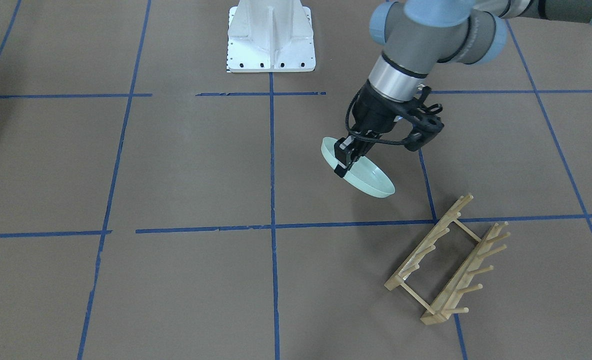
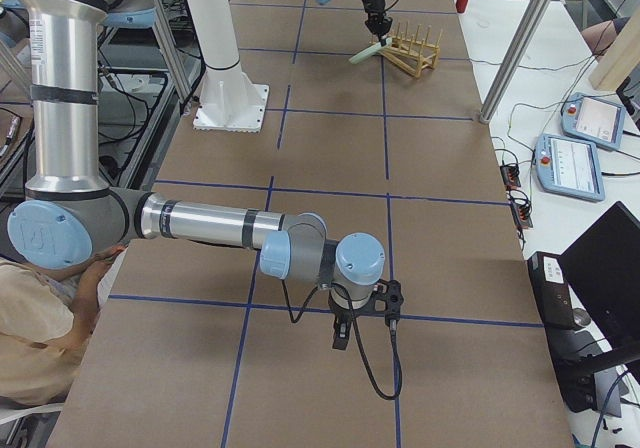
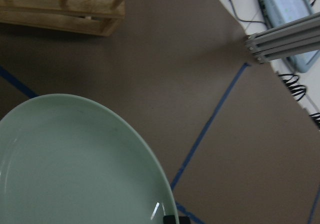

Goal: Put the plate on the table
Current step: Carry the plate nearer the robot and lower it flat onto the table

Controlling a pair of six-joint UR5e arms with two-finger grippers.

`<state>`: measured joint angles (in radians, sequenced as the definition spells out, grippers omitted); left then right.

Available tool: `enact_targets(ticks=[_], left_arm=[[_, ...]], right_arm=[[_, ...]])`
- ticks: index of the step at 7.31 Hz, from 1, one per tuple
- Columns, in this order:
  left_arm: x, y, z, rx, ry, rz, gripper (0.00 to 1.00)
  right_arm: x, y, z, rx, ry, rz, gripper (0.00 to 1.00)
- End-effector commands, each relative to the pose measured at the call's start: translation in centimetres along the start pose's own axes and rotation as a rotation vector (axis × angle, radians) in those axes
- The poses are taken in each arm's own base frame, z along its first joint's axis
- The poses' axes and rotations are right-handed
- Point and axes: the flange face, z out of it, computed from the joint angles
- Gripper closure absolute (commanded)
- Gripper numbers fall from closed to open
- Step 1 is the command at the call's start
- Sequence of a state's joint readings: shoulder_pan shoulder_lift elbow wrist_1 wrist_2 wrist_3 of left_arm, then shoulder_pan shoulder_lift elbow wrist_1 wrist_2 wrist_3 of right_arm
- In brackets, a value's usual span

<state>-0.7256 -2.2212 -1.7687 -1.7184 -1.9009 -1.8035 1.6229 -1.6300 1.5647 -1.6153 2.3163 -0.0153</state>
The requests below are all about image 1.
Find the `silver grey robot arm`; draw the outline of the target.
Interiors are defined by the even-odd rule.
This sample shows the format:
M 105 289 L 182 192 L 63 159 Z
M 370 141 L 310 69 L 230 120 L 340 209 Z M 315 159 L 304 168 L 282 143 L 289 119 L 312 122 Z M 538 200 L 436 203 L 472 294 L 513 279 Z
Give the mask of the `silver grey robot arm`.
M 442 106 L 426 105 L 431 88 L 419 86 L 436 64 L 476 65 L 502 52 L 506 19 L 534 18 L 592 25 L 592 0 L 404 0 L 379 5 L 370 18 L 383 49 L 351 100 L 347 136 L 333 147 L 331 166 L 344 178 L 375 144 L 411 152 L 444 127 Z

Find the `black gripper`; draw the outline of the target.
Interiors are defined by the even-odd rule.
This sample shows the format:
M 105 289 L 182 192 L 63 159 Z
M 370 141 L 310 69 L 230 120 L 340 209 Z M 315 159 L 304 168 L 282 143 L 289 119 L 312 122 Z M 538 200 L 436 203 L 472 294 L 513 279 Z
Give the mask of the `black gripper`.
M 334 157 L 338 161 L 334 173 L 340 178 L 347 173 L 360 158 L 364 157 L 382 134 L 391 132 L 395 127 L 395 119 L 405 112 L 404 104 L 385 98 L 370 82 L 360 89 L 351 114 L 354 118 L 353 132 L 359 136 L 342 137 L 334 143 Z

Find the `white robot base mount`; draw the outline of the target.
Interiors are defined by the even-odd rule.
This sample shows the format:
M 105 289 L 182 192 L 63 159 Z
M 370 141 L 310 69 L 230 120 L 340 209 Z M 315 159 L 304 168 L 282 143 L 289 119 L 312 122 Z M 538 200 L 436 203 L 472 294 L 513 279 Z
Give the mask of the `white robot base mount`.
M 228 13 L 230 73 L 315 70 L 312 11 L 300 0 L 240 0 Z

